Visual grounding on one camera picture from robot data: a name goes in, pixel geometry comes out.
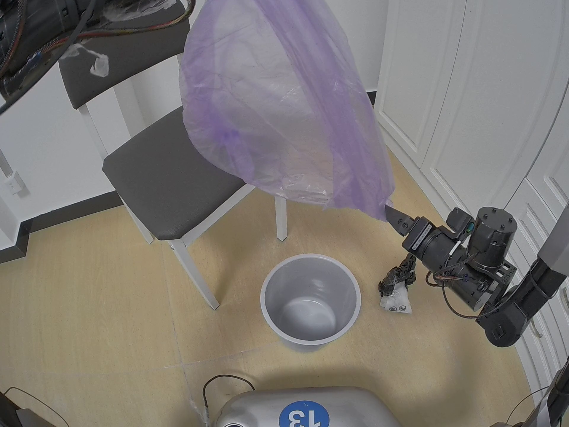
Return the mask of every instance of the white number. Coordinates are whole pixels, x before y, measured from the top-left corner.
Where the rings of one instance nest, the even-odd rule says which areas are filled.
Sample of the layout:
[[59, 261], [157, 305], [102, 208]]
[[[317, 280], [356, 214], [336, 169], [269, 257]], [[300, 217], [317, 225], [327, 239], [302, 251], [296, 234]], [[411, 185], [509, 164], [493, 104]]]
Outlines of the white number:
[[304, 417], [304, 413], [302, 411], [291, 411], [290, 414], [288, 415], [288, 420], [291, 421], [290, 424], [288, 425], [288, 427], [304, 427], [304, 425], [301, 425], [301, 420], [300, 419], [295, 419], [295, 416], [298, 417]]
[[309, 427], [320, 427], [320, 423], [314, 423], [314, 411], [309, 412]]

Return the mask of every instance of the purple plastic bag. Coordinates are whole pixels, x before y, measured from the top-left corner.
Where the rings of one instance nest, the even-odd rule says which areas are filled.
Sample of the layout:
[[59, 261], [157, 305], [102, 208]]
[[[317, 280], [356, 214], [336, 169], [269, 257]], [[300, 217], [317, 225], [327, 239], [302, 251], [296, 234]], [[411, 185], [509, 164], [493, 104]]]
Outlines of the purple plastic bag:
[[387, 150], [324, 0], [206, 0], [180, 89], [189, 138], [215, 166], [271, 195], [385, 220]]

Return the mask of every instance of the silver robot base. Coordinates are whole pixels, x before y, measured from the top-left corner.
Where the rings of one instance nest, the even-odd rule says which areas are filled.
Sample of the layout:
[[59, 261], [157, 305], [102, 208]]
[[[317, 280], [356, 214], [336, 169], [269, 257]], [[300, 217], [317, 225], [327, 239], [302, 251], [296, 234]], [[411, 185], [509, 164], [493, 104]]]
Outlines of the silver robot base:
[[373, 393], [355, 387], [252, 391], [225, 404], [214, 427], [401, 427]]

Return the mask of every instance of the white wall socket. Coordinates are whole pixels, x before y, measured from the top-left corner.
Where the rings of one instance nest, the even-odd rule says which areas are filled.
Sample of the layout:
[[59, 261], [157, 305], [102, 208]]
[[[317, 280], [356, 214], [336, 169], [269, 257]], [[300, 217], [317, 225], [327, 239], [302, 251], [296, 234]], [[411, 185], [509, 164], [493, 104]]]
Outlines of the white wall socket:
[[8, 187], [12, 195], [21, 192], [25, 187], [17, 171], [12, 172], [12, 174], [6, 178], [4, 185]]

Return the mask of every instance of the wall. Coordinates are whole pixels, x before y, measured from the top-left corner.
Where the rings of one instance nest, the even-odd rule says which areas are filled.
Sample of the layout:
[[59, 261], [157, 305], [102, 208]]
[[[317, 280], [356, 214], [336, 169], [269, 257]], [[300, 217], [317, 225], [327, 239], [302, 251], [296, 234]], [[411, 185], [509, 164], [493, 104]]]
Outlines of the wall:
[[[191, 22], [204, 0], [197, 1]], [[346, 32], [364, 86], [376, 89], [388, 0], [326, 1]], [[132, 88], [146, 125], [177, 108], [177, 60], [135, 76]], [[101, 159], [81, 115], [67, 99], [58, 68], [0, 117], [0, 150], [26, 185], [11, 195], [0, 174], [0, 249], [14, 241], [17, 223], [113, 189], [101, 172]]]

